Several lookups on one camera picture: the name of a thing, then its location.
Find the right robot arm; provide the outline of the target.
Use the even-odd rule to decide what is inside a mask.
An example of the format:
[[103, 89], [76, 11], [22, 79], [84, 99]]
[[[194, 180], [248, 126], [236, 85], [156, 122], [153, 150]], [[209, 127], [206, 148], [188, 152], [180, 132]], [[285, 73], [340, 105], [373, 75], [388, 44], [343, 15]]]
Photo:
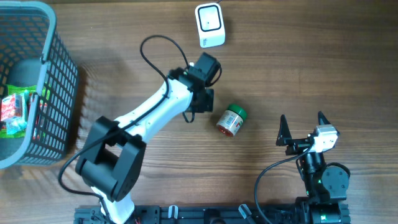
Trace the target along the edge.
[[306, 197], [295, 201], [296, 223], [351, 222], [349, 208], [343, 202], [351, 173], [337, 162], [326, 163], [324, 153], [333, 149], [340, 132], [318, 112], [318, 126], [305, 138], [294, 139], [290, 133], [285, 115], [280, 117], [277, 146], [285, 146], [285, 154], [297, 156], [295, 163], [307, 191]]

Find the teal wrapper packet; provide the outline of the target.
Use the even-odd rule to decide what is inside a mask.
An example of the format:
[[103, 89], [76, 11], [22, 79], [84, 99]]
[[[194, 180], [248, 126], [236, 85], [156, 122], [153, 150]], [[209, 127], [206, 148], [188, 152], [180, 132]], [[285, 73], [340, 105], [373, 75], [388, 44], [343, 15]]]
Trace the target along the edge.
[[23, 93], [19, 94], [21, 96], [22, 102], [22, 116], [20, 118], [16, 118], [11, 122], [6, 123], [7, 134], [15, 134], [20, 131], [25, 130], [27, 127], [27, 120], [28, 120], [28, 108], [27, 102], [29, 99], [29, 91], [24, 90]]

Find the red white tissue pack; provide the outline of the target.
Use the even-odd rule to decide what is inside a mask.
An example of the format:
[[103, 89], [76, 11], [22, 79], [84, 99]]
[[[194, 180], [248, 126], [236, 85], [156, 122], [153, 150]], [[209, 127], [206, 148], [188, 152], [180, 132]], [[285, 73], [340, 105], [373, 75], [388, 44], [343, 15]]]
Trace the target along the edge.
[[9, 123], [22, 117], [22, 97], [9, 95], [1, 100], [1, 121]]

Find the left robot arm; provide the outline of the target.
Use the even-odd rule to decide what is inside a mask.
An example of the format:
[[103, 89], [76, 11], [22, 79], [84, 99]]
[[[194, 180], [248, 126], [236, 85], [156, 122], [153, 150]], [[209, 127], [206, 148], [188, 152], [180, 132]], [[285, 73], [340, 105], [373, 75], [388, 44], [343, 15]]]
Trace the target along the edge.
[[162, 86], [135, 110], [92, 125], [75, 171], [103, 198], [99, 212], [108, 223], [126, 223], [135, 204], [130, 191], [139, 177], [146, 144], [176, 115], [213, 110], [210, 88], [221, 64], [207, 53], [193, 65], [176, 68]]

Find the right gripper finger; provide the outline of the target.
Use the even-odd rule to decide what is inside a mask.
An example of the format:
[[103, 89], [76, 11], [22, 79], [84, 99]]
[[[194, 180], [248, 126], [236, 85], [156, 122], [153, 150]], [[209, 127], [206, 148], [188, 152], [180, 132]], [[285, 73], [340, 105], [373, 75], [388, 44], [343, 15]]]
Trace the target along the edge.
[[340, 132], [327, 120], [326, 116], [321, 111], [318, 112], [317, 134], [340, 134]]
[[280, 116], [280, 126], [275, 143], [277, 146], [288, 146], [292, 144], [292, 135], [290, 133], [289, 125], [284, 114]]

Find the green snack bag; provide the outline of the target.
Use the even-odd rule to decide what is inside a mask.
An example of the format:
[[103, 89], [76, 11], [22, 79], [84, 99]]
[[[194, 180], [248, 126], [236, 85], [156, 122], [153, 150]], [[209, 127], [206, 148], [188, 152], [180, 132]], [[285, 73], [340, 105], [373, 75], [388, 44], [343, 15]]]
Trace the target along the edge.
[[[30, 108], [30, 104], [33, 102], [32, 99], [32, 95], [33, 92], [36, 91], [36, 85], [34, 86], [28, 86], [28, 87], [18, 87], [18, 86], [14, 86], [14, 85], [7, 85], [7, 89], [8, 89], [8, 94], [9, 95], [13, 95], [13, 94], [20, 94], [23, 93], [24, 90], [28, 90], [29, 91], [29, 100], [27, 102], [27, 108], [28, 108], [28, 116], [29, 116], [29, 108]], [[3, 122], [2, 123], [2, 128], [1, 128], [1, 138], [2, 139], [9, 139], [9, 138], [22, 138], [25, 136], [25, 130], [20, 131], [18, 133], [15, 134], [7, 134], [7, 128], [6, 128], [6, 123]]]

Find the green lid jar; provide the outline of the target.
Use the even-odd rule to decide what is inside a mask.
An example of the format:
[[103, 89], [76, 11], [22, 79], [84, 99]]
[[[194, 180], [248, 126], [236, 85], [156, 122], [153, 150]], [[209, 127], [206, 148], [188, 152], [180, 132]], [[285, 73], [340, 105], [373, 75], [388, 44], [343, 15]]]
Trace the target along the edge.
[[247, 116], [248, 114], [242, 107], [236, 104], [230, 104], [216, 126], [224, 135], [233, 137], [239, 131]]

